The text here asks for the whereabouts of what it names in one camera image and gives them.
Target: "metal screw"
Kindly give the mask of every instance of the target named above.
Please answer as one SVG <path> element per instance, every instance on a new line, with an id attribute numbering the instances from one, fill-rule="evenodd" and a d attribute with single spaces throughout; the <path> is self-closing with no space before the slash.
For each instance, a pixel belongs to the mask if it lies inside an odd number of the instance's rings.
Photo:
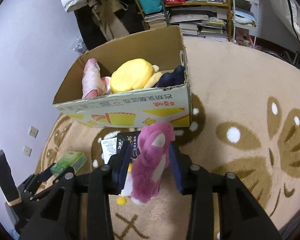
<path id="1" fill-rule="evenodd" d="M 190 166 L 190 169 L 191 169 L 192 171 L 198 171 L 198 170 L 200 170 L 200 166 L 199 166 L 198 164 L 192 164 L 192 165 Z"/>
<path id="2" fill-rule="evenodd" d="M 102 171 L 109 171 L 110 170 L 110 166 L 108 164 L 102 165 L 101 166 L 101 170 Z"/>
<path id="3" fill-rule="evenodd" d="M 73 173 L 68 172 L 68 173 L 65 175 L 65 178 L 66 178 L 66 179 L 72 179 L 72 178 L 73 178 Z"/>
<path id="4" fill-rule="evenodd" d="M 228 177 L 229 179 L 235 179 L 236 175 L 235 175 L 233 172 L 228 172 L 228 173 L 227 173 L 227 177 Z"/>

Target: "wall socket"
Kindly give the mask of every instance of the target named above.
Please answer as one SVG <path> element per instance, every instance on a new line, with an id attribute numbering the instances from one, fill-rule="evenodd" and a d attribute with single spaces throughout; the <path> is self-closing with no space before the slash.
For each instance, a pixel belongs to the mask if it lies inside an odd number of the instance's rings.
<path id="1" fill-rule="evenodd" d="M 28 157 L 30 157 L 31 151 L 32 151 L 32 149 L 29 148 L 28 146 L 23 147 L 23 154 L 24 155 L 27 155 Z"/>
<path id="2" fill-rule="evenodd" d="M 34 128 L 33 126 L 30 127 L 29 135 L 33 138 L 36 138 L 38 135 L 39 130 L 37 128 Z"/>

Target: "green tissue package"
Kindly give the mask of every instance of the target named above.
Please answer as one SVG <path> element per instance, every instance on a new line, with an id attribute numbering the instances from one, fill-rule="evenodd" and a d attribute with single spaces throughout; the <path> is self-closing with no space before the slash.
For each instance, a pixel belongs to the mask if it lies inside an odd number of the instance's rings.
<path id="1" fill-rule="evenodd" d="M 61 174 L 66 168 L 72 167 L 74 173 L 77 173 L 86 161 L 87 158 L 83 152 L 67 152 L 50 170 L 53 173 Z"/>

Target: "white rolling cart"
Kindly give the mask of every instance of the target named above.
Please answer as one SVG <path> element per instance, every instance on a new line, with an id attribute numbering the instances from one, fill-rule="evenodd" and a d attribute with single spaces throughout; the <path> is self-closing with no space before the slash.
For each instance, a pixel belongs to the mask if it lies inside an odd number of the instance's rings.
<path id="1" fill-rule="evenodd" d="M 257 8 L 258 8 L 258 15 L 257 15 L 257 18 L 256 18 L 256 27 L 254 26 L 250 26 L 250 25 L 246 25 L 246 24 L 241 24 L 241 23 L 237 23 L 235 21 L 235 0 L 233 0 L 233 18 L 232 18 L 232 22 L 233 22 L 233 39 L 232 39 L 232 42 L 235 42 L 235 28 L 238 27 L 238 28 L 243 28 L 243 29 L 246 29 L 246 30 L 249 30 L 249 31 L 255 31 L 255 36 L 254 36 L 254 41 L 253 41 L 253 48 L 256 44 L 256 37 L 257 37 L 257 30 L 258 30 L 258 20 L 259 20 L 259 0 L 245 0 L 245 1 L 248 1 L 248 2 L 251 2 L 251 3 L 255 3 L 257 4 Z"/>

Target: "brown x mark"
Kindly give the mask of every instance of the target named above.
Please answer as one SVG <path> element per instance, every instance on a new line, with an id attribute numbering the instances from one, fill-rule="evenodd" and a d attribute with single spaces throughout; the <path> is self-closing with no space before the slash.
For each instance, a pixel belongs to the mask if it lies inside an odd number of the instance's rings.
<path id="1" fill-rule="evenodd" d="M 115 216 L 119 219 L 121 219 L 122 221 L 127 223 L 127 227 L 125 228 L 125 230 L 121 233 L 121 236 L 119 236 L 118 234 L 114 233 L 114 235 L 119 239 L 119 240 L 123 240 L 124 237 L 127 235 L 127 233 L 129 232 L 129 230 L 132 228 L 138 236 L 140 236 L 142 239 L 149 239 L 149 236 L 145 236 L 142 233 L 140 233 L 140 231 L 136 228 L 136 226 L 134 225 L 134 222 L 138 219 L 137 215 L 134 215 L 133 218 L 131 219 L 131 221 L 127 220 L 126 218 L 124 218 L 123 216 L 119 215 L 118 213 L 115 214 Z"/>

